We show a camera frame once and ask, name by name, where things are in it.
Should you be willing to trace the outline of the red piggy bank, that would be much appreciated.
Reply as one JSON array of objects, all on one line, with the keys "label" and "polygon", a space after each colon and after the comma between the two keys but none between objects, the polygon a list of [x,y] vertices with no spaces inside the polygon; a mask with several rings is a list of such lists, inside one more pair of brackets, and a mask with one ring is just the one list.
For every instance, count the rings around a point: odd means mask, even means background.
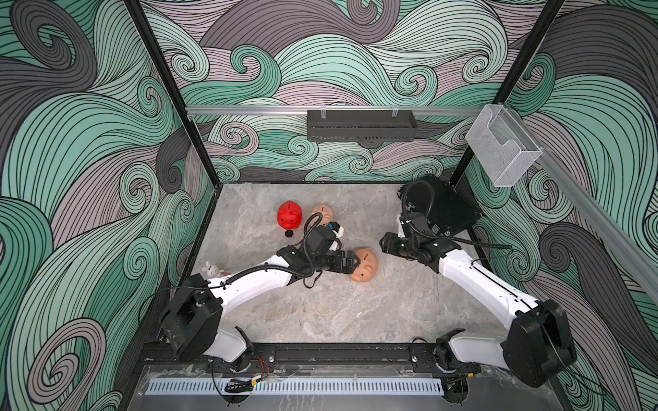
[{"label": "red piggy bank", "polygon": [[294,201],[286,201],[279,207],[277,213],[277,222],[285,231],[294,231],[298,229],[303,220],[303,211]]}]

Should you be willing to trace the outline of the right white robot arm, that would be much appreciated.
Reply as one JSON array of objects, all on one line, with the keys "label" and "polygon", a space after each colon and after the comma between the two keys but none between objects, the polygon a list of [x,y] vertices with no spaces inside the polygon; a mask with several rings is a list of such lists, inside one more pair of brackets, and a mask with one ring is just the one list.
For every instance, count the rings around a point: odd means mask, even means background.
[{"label": "right white robot arm", "polygon": [[380,239],[380,248],[413,260],[451,280],[477,299],[505,331],[494,336],[455,329],[439,337],[435,358],[445,373],[463,373],[467,366],[501,368],[530,387],[539,387],[577,361],[577,351],[564,308],[541,301],[495,276],[462,249],[464,240],[430,237],[414,228],[421,221],[400,219],[399,230]]}]

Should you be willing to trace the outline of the pink piggy bank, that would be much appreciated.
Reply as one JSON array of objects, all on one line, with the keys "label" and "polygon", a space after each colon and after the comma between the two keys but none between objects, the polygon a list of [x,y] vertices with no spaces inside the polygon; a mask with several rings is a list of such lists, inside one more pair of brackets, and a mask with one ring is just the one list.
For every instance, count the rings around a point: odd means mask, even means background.
[{"label": "pink piggy bank", "polygon": [[356,257],[360,260],[360,264],[350,275],[350,279],[357,283],[371,281],[379,268],[377,255],[369,248],[360,248],[356,250]]},{"label": "pink piggy bank", "polygon": [[327,225],[328,223],[334,221],[334,211],[327,204],[316,205],[311,214],[321,213],[322,219],[320,221],[321,225]]}]

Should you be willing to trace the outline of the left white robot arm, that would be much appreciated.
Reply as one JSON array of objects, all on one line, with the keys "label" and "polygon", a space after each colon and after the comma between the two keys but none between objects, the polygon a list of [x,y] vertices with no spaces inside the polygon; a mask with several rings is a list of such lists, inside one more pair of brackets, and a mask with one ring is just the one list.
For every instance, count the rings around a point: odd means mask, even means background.
[{"label": "left white robot arm", "polygon": [[209,356],[243,368],[253,357],[253,344],[239,327],[221,327],[222,316],[271,290],[320,272],[353,274],[362,259],[357,252],[342,249],[342,233],[336,223],[320,225],[308,229],[299,245],[281,248],[260,265],[219,278],[195,274],[185,279],[160,318],[178,361]]}]

